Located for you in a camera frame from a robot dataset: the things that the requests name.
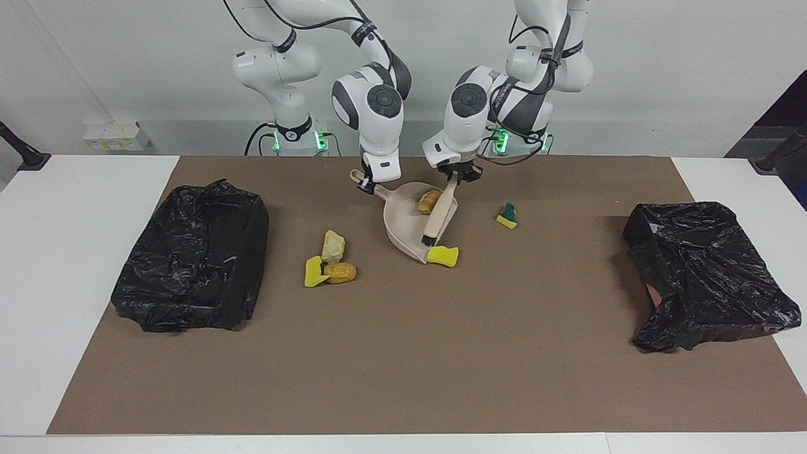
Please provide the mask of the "brown paper table mat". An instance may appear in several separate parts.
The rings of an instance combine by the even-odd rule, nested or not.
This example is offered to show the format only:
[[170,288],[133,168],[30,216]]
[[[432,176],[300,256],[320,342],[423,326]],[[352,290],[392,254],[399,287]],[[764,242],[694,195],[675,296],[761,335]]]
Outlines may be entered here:
[[[50,434],[806,431],[807,395],[770,337],[646,354],[622,230],[686,203],[668,158],[539,157],[463,184],[454,268],[389,242],[345,158],[184,157],[165,185],[262,196],[268,257],[239,330],[143,332],[108,307]],[[517,227],[496,221],[506,203]],[[327,230],[354,281],[305,287]]]

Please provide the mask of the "beige plastic dustpan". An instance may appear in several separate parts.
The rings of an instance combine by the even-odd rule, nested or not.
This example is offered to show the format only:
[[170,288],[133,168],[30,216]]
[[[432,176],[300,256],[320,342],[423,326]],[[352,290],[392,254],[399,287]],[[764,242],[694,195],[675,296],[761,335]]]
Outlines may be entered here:
[[[397,189],[389,190],[383,185],[377,184],[374,193],[375,196],[385,201],[383,220],[390,241],[406,255],[423,264],[427,263],[427,251],[431,248],[421,241],[430,214],[421,214],[415,208],[421,195],[430,189],[438,188],[428,183],[414,182],[404,183]],[[458,209],[458,201],[453,199],[455,201],[453,201],[450,217],[443,226],[438,242]]]

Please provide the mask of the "black trash bag bin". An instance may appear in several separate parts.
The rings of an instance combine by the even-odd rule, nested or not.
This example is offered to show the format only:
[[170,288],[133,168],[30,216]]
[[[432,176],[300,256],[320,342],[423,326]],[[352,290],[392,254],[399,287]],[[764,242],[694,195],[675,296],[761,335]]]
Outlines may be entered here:
[[110,304],[145,332],[237,330],[253,317],[269,238],[259,195],[225,179],[176,187],[139,235]]
[[638,204],[622,232],[651,305],[633,343],[645,352],[691,351],[801,326],[802,313],[772,277],[735,213],[717,202]]

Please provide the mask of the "black stand leg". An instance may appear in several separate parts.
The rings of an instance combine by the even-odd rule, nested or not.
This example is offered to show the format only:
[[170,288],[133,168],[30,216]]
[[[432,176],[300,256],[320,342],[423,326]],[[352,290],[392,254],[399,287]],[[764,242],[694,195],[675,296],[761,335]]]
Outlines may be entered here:
[[778,175],[776,165],[789,157],[798,157],[807,162],[807,121],[797,127],[753,127],[757,138],[783,140],[764,157],[749,162],[759,175]]
[[51,153],[40,152],[19,138],[2,120],[0,120],[0,137],[22,158],[22,164],[18,167],[19,172],[37,172],[52,157]]

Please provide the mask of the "beige hand brush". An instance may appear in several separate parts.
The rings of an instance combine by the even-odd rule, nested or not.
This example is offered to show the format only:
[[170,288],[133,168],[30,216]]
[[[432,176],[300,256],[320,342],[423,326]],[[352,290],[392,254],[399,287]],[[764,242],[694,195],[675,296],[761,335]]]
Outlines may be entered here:
[[424,245],[427,245],[427,247],[436,245],[436,242],[438,242],[440,238],[441,231],[443,230],[443,226],[450,217],[453,201],[455,201],[456,186],[458,186],[458,175],[452,173],[452,176],[450,176],[447,181],[446,188],[443,190],[438,201],[436,201],[435,207],[432,209],[426,227],[424,227],[421,241]]

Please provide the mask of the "brown peanut shaped toy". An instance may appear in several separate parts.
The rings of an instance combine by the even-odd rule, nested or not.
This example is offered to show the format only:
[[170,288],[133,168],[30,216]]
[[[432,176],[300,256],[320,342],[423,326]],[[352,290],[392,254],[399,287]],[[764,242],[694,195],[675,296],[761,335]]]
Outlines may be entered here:
[[343,284],[354,281],[357,277],[357,268],[349,262],[335,262],[323,268],[323,275],[328,276],[329,284]]

